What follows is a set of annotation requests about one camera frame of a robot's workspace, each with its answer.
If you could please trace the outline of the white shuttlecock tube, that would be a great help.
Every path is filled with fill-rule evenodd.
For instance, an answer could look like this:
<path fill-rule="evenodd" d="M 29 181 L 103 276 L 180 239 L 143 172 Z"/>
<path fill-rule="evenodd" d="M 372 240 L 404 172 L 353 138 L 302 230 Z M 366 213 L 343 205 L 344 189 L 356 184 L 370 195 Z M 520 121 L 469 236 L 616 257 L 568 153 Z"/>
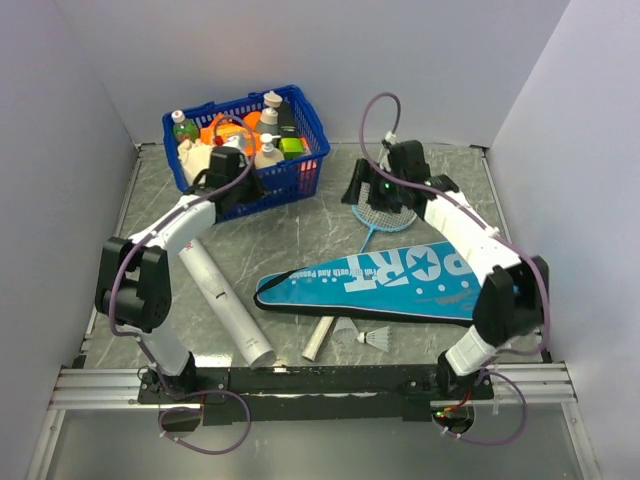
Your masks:
<path fill-rule="evenodd" d="M 248 367 L 272 366 L 276 361 L 273 347 L 204 246 L 193 239 L 178 256 Z"/>

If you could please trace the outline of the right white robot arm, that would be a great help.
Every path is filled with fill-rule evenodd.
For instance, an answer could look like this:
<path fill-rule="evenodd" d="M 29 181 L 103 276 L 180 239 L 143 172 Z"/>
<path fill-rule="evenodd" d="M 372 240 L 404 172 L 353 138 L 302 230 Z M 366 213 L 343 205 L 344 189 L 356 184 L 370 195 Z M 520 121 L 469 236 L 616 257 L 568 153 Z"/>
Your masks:
<path fill-rule="evenodd" d="M 480 292 L 471 325 L 440 354 L 436 370 L 438 390 L 458 398 L 512 340 L 534 329 L 549 332 L 548 265 L 506 242 L 449 176 L 432 174 L 419 141 L 386 141 L 383 148 L 386 156 L 379 162 L 369 156 L 356 161 L 341 201 L 356 204 L 366 188 L 375 210 L 413 211 L 452 244 L 475 275 Z"/>

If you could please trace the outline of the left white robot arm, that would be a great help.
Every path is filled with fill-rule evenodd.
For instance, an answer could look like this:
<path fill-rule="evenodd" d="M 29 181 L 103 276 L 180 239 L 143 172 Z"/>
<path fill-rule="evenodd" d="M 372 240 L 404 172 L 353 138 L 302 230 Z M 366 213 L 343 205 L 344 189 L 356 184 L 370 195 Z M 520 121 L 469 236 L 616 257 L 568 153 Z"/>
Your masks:
<path fill-rule="evenodd" d="M 150 362 L 162 390 L 177 402 L 198 387 L 195 359 L 167 317 L 172 304 L 170 259 L 216 223 L 223 199 L 242 195 L 256 179 L 255 157 L 228 143 L 212 150 L 175 206 L 130 238 L 111 237 L 103 245 L 95 308 L 108 318 L 111 333 L 131 337 Z"/>

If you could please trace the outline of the blue racket cover bag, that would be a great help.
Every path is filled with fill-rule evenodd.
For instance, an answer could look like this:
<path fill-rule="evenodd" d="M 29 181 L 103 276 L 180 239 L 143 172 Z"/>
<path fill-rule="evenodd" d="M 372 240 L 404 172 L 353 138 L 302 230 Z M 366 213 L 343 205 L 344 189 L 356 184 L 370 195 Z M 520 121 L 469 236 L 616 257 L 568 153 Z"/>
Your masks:
<path fill-rule="evenodd" d="M 349 255 L 261 278 L 255 305 L 308 316 L 468 327 L 481 286 L 444 241 Z"/>

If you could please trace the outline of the blue badminton racket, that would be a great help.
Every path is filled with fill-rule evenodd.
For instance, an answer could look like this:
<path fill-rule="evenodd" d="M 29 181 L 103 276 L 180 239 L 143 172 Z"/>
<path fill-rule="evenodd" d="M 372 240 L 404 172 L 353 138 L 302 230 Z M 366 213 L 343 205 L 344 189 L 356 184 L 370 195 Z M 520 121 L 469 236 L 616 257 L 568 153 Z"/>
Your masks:
<path fill-rule="evenodd" d="M 364 226 L 368 228 L 367 236 L 360 248 L 359 253 L 362 254 L 374 233 L 387 232 L 394 233 L 408 228 L 415 220 L 416 214 L 413 211 L 403 208 L 400 213 L 385 213 L 374 210 L 367 202 L 369 187 L 365 185 L 361 189 L 359 202 L 352 206 L 352 212 L 355 217 Z M 334 330 L 334 325 L 339 317 L 325 316 L 322 317 L 316 325 L 305 349 L 302 352 L 302 358 L 314 362 L 316 356 L 328 335 L 329 330 Z"/>

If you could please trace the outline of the blue plastic basket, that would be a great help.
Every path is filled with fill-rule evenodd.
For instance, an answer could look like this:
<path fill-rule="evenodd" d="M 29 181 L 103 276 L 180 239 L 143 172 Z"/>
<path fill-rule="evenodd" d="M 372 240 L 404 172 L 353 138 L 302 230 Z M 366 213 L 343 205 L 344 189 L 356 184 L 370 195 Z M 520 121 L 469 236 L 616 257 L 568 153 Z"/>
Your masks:
<path fill-rule="evenodd" d="M 287 85 L 272 90 L 291 104 L 295 123 L 303 142 L 304 154 L 294 160 L 285 159 L 271 168 L 256 169 L 254 166 L 265 187 L 265 196 L 256 202 L 242 205 L 233 212 L 217 213 L 217 222 L 228 221 L 296 202 L 316 193 L 322 162 L 330 150 L 323 126 L 315 109 L 298 86 Z M 208 126 L 218 113 L 221 113 L 225 120 L 231 120 L 241 125 L 251 133 L 251 140 L 254 144 L 254 151 L 251 155 L 255 157 L 261 146 L 261 134 L 258 134 L 255 129 L 264 108 L 263 95 L 268 91 L 271 90 L 249 93 L 242 98 L 227 102 L 209 102 L 181 110 L 187 118 L 195 121 L 199 131 Z M 172 112 L 165 114 L 162 118 L 164 148 L 175 184 L 178 190 L 184 193 L 190 186 L 187 185 L 178 159 L 177 147 L 179 144 L 172 132 Z M 227 143 L 245 149 L 244 139 L 241 135 L 232 136 Z"/>

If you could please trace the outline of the white shuttlecock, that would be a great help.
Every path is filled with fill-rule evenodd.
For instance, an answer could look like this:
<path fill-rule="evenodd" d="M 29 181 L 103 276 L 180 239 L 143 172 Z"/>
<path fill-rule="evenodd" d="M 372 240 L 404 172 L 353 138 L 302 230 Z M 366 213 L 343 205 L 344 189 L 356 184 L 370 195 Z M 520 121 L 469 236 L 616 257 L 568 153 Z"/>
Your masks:
<path fill-rule="evenodd" d="M 390 351 L 391 329 L 382 327 L 368 332 L 360 332 L 357 341 L 364 345 L 369 345 L 384 353 Z"/>
<path fill-rule="evenodd" d="M 332 339 L 339 344 L 354 342 L 359 335 L 358 329 L 349 317 L 339 317 L 334 325 Z"/>

